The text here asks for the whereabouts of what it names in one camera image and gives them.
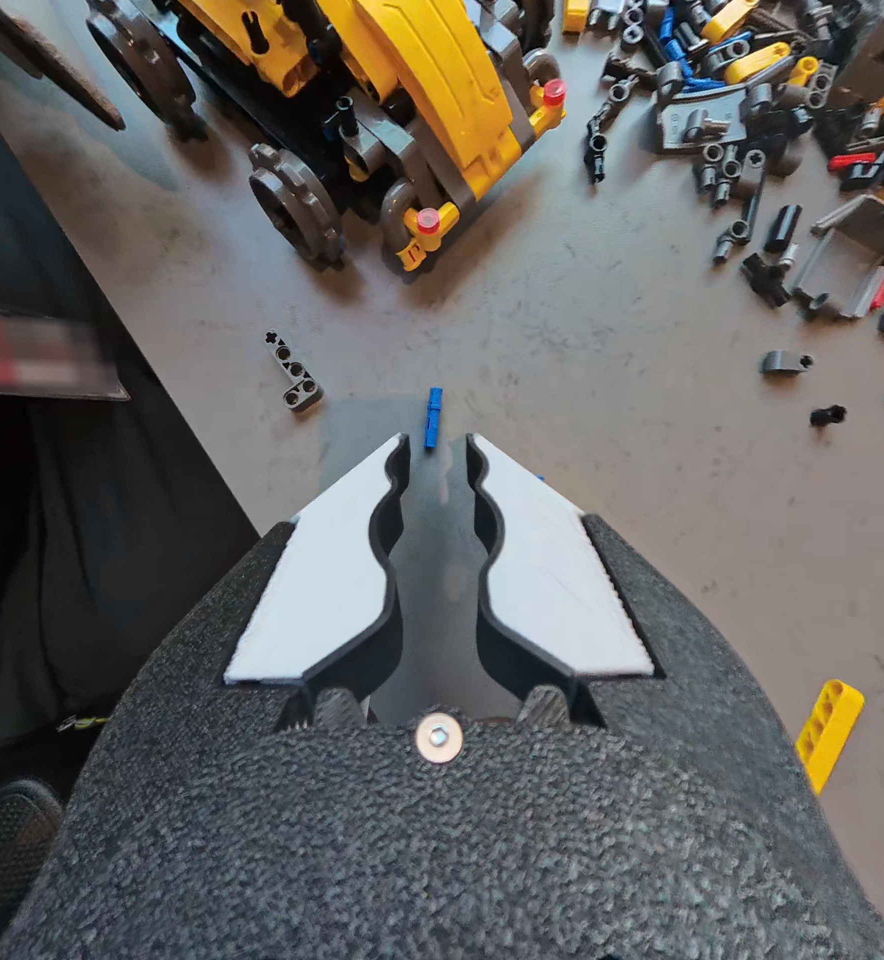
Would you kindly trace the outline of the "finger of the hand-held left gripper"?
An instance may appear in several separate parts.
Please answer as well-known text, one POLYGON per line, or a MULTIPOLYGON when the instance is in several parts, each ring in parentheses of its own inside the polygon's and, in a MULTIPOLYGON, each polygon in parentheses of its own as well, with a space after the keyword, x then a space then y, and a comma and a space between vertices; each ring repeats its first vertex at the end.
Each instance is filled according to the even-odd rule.
POLYGON ((77 71, 31 23, 1 6, 0 53, 29 76, 51 81, 112 130, 125 130, 124 117, 101 88, 77 71))

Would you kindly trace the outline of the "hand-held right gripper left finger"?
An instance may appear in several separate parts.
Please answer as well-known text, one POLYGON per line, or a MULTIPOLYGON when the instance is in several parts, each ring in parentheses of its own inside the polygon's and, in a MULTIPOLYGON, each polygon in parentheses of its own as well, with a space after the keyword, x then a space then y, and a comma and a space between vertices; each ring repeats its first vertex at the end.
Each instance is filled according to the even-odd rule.
POLYGON ((397 433, 282 526, 287 539, 223 671, 228 687, 362 701, 399 665, 403 624, 389 555, 404 530, 411 443, 397 433))

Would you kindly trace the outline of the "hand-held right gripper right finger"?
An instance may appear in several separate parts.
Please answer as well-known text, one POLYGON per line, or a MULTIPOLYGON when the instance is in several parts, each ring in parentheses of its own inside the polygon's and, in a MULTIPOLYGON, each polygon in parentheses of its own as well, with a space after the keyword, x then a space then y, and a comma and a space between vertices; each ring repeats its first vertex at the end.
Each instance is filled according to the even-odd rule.
POLYGON ((480 662, 520 701, 539 687, 569 705, 596 682, 652 680, 655 655, 599 549, 587 514, 485 438, 466 438, 480 662))

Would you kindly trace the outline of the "light grey short beam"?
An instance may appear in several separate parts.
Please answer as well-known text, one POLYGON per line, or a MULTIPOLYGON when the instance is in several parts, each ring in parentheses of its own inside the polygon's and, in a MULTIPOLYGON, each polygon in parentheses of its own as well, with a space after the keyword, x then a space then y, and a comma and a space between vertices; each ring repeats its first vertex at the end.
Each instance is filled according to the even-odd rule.
POLYGON ((264 344, 284 379, 283 401, 295 414, 302 414, 321 402, 324 390, 306 366, 301 354, 274 329, 264 333, 264 344))

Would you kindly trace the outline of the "yellow long beam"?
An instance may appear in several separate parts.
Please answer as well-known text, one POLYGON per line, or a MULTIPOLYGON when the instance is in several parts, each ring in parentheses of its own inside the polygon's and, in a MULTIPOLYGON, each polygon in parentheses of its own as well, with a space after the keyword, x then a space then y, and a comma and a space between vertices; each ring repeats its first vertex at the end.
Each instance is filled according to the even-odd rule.
POLYGON ((795 750, 810 788, 820 796, 865 707, 863 693, 830 678, 822 686, 795 741, 795 750))

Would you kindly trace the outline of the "yellow toy vehicle model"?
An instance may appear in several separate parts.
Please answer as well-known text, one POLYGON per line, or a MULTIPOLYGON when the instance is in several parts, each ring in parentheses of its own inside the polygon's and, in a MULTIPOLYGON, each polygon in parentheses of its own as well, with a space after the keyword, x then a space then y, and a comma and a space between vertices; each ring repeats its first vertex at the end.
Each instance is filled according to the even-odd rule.
POLYGON ((254 124, 250 189, 321 268, 343 214, 407 272, 565 116, 553 2, 88 2, 87 28, 168 131, 203 139, 190 69, 254 124))

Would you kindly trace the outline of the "pile of toy building pieces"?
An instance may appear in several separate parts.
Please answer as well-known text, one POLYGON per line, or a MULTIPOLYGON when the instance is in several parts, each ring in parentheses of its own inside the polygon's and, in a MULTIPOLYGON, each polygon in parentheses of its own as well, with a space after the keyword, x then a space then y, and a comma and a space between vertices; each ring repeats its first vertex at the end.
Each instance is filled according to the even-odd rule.
POLYGON ((693 160, 696 190, 740 216, 717 237, 712 267, 753 242, 763 191, 822 153, 837 206, 809 228, 782 205, 739 270, 769 309, 810 321, 877 317, 884 338, 884 2, 592 2, 587 30, 620 36, 607 88, 587 123, 589 182, 604 179, 605 134, 635 90, 654 95, 655 148, 693 160))

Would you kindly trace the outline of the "person's black clothing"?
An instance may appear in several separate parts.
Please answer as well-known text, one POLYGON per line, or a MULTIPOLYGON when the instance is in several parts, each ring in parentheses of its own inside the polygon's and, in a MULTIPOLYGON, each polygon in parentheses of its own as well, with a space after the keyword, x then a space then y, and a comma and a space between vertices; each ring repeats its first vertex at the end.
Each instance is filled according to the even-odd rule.
POLYGON ((0 134, 0 306, 92 327, 124 401, 0 395, 0 786, 62 796, 139 670, 259 534, 0 134))

